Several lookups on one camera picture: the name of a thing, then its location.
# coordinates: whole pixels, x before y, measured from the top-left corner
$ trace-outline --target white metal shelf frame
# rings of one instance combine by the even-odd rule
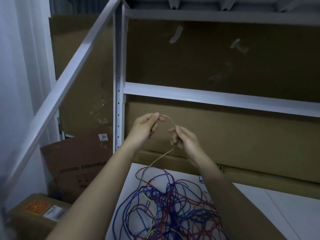
[[[120,0],[110,0],[107,3],[106,7],[88,32],[82,44],[79,46],[66,69],[58,79],[56,85],[32,120],[20,151],[15,157],[15,164],[12,172],[7,178],[4,187],[0,189],[0,203],[3,203],[6,200],[9,193],[13,189],[31,154],[36,148],[41,134],[44,132],[49,121],[53,118],[55,112],[58,110],[59,105],[61,104],[63,98],[80,71],[80,68],[88,57],[96,37],[98,36],[104,24],[110,20],[112,15],[114,24],[114,152],[124,140],[124,108],[126,94],[320,117],[320,104],[318,103],[126,82],[126,33],[128,18],[228,22],[252,22],[252,19],[257,18],[256,22],[258,23],[320,25],[319,14],[312,13],[308,15],[298,13],[295,14],[295,17],[298,18],[293,18],[290,13],[275,13],[276,16],[274,16],[273,13],[257,14],[253,12],[246,15],[245,13],[237,14],[237,12],[233,11],[200,10],[199,8],[181,8],[179,10],[131,9],[131,0],[123,1],[123,5],[119,5]],[[176,9],[180,8],[179,1],[171,1],[174,1],[175,4],[170,6]],[[283,5],[291,5],[291,2],[293,1],[295,0],[288,0],[288,2],[284,3]],[[227,10],[230,10],[234,3],[235,0],[231,2],[231,4],[228,3],[228,7],[223,7],[223,9],[226,8]],[[259,18],[256,14],[263,15],[263,18]],[[303,21],[299,19],[300,15],[304,15]]]

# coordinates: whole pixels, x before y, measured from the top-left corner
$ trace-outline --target person's right arm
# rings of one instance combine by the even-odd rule
[[[171,143],[184,148],[204,181],[217,208],[222,224],[231,240],[285,240],[269,219],[226,178],[219,167],[201,148],[196,135],[184,127],[176,132]]]

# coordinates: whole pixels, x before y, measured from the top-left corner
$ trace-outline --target person's left arm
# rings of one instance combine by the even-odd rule
[[[105,238],[134,154],[153,136],[157,122],[164,120],[159,113],[136,119],[125,141],[53,229],[48,240]]]

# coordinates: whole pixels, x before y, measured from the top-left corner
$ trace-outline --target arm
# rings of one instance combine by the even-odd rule
[[[176,132],[171,144],[184,148],[192,164],[199,169],[231,240],[286,239],[268,218],[224,176],[219,167],[202,150],[195,134],[179,126],[170,129],[169,132]]]
[[[136,119],[126,140],[53,229],[48,240],[105,238],[134,154],[157,130],[157,121],[164,120],[159,113]]]

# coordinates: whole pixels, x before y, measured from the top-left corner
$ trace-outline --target metal shelf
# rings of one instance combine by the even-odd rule
[[[4,202],[58,110],[103,25],[114,22],[114,152],[124,140],[125,94],[320,117],[320,104],[126,82],[128,18],[320,25],[320,0],[110,0],[32,120],[1,190]]]

